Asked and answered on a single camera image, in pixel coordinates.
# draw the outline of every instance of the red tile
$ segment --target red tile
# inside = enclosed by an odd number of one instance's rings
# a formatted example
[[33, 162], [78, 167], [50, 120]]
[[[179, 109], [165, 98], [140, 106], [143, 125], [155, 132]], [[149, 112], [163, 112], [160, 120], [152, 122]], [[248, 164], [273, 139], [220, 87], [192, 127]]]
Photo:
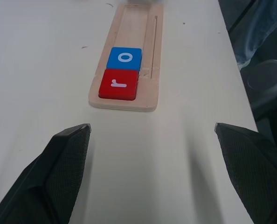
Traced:
[[99, 88], [99, 97], [134, 100], [139, 73], [135, 70], [106, 69]]

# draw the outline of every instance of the wooden tray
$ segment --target wooden tray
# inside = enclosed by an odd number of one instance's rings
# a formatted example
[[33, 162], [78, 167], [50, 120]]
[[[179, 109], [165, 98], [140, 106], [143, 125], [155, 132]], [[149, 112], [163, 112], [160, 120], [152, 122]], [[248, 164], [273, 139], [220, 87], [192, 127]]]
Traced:
[[[159, 92], [163, 6], [120, 4], [111, 24], [89, 92], [92, 106], [130, 111], [154, 111]], [[143, 50], [135, 100], [104, 99], [98, 96], [101, 80], [113, 47]]]

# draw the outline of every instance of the person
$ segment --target person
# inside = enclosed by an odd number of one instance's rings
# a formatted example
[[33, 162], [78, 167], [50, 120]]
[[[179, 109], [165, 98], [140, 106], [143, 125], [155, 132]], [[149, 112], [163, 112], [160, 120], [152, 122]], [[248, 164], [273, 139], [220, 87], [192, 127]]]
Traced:
[[256, 50], [276, 28], [277, 0], [259, 0], [250, 22], [233, 44], [239, 70], [250, 63]]

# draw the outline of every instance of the white table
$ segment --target white table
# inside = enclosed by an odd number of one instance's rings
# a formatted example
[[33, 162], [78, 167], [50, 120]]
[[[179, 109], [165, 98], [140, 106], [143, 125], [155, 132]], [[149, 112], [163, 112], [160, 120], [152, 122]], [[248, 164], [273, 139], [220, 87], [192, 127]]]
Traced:
[[91, 123], [71, 224], [252, 223], [214, 133], [256, 130], [218, 0], [164, 1], [150, 113], [88, 105], [119, 2], [0, 0], [0, 201], [54, 134]]

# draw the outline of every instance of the blue tile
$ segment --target blue tile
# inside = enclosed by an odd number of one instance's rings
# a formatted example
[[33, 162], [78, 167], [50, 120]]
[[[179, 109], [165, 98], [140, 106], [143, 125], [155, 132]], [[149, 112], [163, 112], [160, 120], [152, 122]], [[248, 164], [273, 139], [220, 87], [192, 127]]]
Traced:
[[139, 71], [142, 60], [140, 48], [112, 48], [106, 68]]

